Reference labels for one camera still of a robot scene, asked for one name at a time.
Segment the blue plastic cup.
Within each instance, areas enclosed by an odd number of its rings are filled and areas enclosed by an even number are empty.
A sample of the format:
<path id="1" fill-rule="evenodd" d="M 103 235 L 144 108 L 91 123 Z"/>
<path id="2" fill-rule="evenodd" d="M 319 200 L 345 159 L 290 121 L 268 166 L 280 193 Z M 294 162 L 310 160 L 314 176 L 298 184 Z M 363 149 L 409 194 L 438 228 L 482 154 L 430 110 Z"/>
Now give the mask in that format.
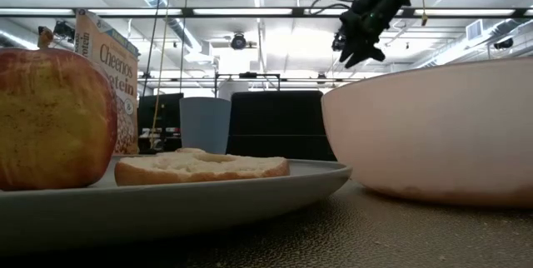
<path id="1" fill-rule="evenodd" d="M 186 97 L 180 100 L 180 129 L 183 148 L 225 154 L 232 104 L 215 97 Z"/>

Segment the black overhead beam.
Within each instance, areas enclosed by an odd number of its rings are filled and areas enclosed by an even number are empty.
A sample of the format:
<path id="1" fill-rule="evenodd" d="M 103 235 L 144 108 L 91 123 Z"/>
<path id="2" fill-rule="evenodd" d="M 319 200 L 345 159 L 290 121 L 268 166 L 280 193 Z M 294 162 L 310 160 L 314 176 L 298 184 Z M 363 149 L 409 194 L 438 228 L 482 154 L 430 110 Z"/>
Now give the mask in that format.
<path id="1" fill-rule="evenodd" d="M 338 17 L 342 8 L 305 8 L 305 7 L 170 7 L 157 9 L 151 7 L 104 7 L 89 10 L 102 18 L 221 18 L 221 17 L 258 17 L 258 18 L 326 18 Z M 61 7 L 0 7 L 0 17 L 46 17 L 73 18 L 75 8 Z M 526 8 L 453 8 L 453 7 L 404 7 L 395 17 L 417 19 L 423 15 L 435 19 L 507 19 L 533 18 L 533 7 Z"/>

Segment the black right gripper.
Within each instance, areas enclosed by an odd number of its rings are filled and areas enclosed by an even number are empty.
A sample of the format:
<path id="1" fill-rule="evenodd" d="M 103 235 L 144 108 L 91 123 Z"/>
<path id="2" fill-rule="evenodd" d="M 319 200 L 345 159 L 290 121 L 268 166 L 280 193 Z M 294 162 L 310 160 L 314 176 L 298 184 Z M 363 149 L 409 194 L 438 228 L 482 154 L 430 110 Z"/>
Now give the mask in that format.
<path id="1" fill-rule="evenodd" d="M 398 11 L 410 5 L 410 0 L 353 0 L 351 7 L 339 17 L 340 31 L 345 38 L 339 61 L 344 68 L 366 60 L 383 62 L 386 56 L 375 45 Z"/>

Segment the bagel half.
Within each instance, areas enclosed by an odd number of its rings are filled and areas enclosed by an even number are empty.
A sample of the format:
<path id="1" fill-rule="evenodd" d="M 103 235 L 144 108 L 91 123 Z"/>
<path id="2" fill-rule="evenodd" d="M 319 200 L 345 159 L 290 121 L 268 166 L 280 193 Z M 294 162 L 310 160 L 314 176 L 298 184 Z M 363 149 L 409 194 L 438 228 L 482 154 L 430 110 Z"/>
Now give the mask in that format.
<path id="1" fill-rule="evenodd" d="M 213 154 L 197 148 L 123 157 L 114 169 L 118 186 L 231 181 L 289 174 L 289 161 L 284 157 Z"/>

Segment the red yellow apple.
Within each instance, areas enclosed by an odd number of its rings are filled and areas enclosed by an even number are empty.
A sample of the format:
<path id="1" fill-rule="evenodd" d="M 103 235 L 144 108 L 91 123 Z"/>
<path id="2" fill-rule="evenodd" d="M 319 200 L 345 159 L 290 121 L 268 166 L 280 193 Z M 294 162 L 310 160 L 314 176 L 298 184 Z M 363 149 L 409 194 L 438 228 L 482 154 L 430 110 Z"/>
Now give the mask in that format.
<path id="1" fill-rule="evenodd" d="M 117 141 L 116 92 L 95 62 L 51 46 L 0 48 L 0 190 L 68 189 L 99 181 Z"/>

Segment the orange Cheerios cereal box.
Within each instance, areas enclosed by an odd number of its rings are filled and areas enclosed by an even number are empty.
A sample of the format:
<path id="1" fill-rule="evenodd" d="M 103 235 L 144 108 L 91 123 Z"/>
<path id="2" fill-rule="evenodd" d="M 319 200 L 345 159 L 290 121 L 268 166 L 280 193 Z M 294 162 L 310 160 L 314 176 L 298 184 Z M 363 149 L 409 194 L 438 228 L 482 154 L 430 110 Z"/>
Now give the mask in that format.
<path id="1" fill-rule="evenodd" d="M 76 11 L 74 51 L 98 64 L 117 96 L 117 142 L 114 152 L 138 153 L 138 49 L 119 31 L 87 9 Z"/>

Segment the black two-slot toaster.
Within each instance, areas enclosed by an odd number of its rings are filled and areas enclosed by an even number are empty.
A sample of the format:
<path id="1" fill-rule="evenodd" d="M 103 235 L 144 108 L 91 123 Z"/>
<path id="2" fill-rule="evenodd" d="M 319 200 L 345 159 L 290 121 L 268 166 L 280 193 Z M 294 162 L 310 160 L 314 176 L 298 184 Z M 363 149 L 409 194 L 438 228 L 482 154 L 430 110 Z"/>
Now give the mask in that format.
<path id="1" fill-rule="evenodd" d="M 322 119 L 320 91 L 232 95 L 227 153 L 335 161 Z"/>

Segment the grey-blue round plate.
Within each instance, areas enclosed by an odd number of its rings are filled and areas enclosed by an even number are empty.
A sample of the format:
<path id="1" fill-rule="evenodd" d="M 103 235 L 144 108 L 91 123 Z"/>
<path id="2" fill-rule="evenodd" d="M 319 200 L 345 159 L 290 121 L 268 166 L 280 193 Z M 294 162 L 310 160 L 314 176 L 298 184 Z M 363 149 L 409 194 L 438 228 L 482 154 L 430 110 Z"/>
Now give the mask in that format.
<path id="1" fill-rule="evenodd" d="M 184 236 L 284 215 L 351 176 L 332 161 L 291 160 L 289 176 L 117 186 L 114 167 L 86 188 L 0 191 L 0 256 Z"/>

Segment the pink bowl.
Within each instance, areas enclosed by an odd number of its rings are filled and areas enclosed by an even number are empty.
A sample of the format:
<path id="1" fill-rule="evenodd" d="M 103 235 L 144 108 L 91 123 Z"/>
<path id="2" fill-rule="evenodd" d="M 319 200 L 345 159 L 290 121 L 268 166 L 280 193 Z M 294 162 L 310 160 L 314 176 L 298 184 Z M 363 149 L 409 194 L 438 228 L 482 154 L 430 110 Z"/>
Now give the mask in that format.
<path id="1" fill-rule="evenodd" d="M 321 107 L 336 159 L 371 191 L 533 209 L 533 57 L 373 77 Z"/>

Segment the dark computer monitor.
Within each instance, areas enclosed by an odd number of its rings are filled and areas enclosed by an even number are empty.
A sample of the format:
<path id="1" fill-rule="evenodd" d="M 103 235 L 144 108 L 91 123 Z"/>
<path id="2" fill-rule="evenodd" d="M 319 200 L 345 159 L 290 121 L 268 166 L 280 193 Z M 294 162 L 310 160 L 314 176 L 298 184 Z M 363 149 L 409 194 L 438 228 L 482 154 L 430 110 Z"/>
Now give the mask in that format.
<path id="1" fill-rule="evenodd" d="M 182 147 L 182 93 L 141 97 L 137 109 L 138 149 L 141 154 L 175 151 Z"/>

